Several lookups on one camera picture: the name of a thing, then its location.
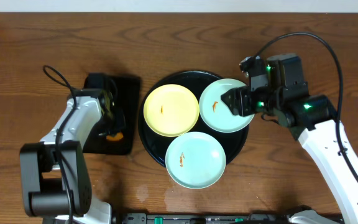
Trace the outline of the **orange green scrub sponge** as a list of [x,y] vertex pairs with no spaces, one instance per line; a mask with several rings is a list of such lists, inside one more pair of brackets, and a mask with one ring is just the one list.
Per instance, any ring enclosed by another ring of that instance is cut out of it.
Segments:
[[118,132],[114,135],[107,135],[106,136],[106,140],[111,141],[111,142],[117,142],[120,141],[124,138],[124,135],[121,132]]

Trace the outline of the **light green plate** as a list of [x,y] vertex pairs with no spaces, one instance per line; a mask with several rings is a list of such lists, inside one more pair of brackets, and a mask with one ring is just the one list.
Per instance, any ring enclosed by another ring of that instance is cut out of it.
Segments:
[[232,78],[223,78],[209,84],[199,100],[200,115],[213,130],[221,133],[233,133],[246,127],[254,115],[233,115],[221,100],[221,95],[232,88],[246,86],[245,83]]
[[188,189],[204,189],[223,175],[226,154],[219,141],[211,135],[189,132],[170,143],[165,167],[177,184]]

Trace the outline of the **yellow plate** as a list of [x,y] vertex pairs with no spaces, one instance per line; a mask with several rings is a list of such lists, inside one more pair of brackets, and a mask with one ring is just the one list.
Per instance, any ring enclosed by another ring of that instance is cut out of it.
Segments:
[[162,85],[145,99],[143,114],[147,126],[165,137],[187,133],[200,115],[196,96],[177,84]]

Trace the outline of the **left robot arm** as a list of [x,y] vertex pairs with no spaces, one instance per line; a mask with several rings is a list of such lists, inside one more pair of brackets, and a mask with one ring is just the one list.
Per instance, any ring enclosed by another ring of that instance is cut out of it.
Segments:
[[109,76],[70,89],[67,107],[52,130],[19,153],[22,197],[30,217],[63,223],[112,223],[112,206],[93,195],[83,148],[89,139],[115,136],[126,125]]

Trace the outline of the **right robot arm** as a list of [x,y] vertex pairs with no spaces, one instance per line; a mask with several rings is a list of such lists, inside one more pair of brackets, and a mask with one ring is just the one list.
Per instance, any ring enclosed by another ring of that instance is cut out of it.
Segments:
[[323,175],[344,222],[358,223],[358,157],[328,97],[309,93],[299,56],[247,57],[240,68],[249,84],[221,95],[229,111],[274,116],[288,128]]

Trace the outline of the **rectangular black tray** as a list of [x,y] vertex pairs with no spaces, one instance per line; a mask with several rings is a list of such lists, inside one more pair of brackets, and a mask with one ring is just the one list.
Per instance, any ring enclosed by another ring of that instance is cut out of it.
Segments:
[[[108,98],[104,84],[105,77],[111,77],[116,82],[119,95],[117,103],[122,108],[126,119],[126,127],[121,131],[124,138],[117,142],[108,141],[106,136],[99,135],[103,131],[104,102],[105,98]],[[83,152],[119,156],[129,154],[132,151],[135,135],[135,122],[140,98],[140,78],[128,74],[112,76],[105,73],[90,73],[83,88],[85,90],[96,90],[96,96],[102,98],[100,100],[101,119],[93,126],[85,142]]]

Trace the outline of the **round black tray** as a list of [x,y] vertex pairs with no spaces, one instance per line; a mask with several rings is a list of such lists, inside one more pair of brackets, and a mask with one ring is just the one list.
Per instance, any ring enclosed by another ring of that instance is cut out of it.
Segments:
[[[166,84],[182,85],[189,89],[199,99],[203,90],[212,82],[221,79],[221,76],[203,70],[184,70],[173,73],[159,80],[148,93],[156,88]],[[165,154],[169,144],[173,141],[171,137],[161,136],[151,130],[144,117],[144,102],[140,105],[138,130],[140,140],[149,153],[149,155],[162,167],[165,167]],[[208,125],[199,118],[192,131],[202,132],[211,135],[222,145],[226,154],[226,163],[232,162],[241,152],[246,143],[249,133],[249,127],[246,126],[234,133],[220,133],[208,127]]]

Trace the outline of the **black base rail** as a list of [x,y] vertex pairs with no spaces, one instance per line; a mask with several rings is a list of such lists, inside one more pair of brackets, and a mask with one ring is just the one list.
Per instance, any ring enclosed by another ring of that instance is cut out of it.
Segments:
[[278,224],[289,223],[287,218],[267,214],[250,215],[166,215],[124,213],[112,218],[113,224]]

